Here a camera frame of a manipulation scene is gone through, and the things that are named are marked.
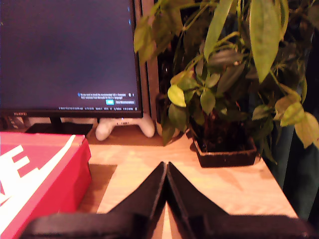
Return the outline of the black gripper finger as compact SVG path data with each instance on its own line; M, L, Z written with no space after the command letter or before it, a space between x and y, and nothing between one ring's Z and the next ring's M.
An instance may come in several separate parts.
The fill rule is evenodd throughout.
M152 218L162 192L166 165L161 162L140 186L107 214L108 225L145 225Z
M225 216L228 213L202 194L171 163L167 166L169 203L177 216L190 224L202 224L207 216Z

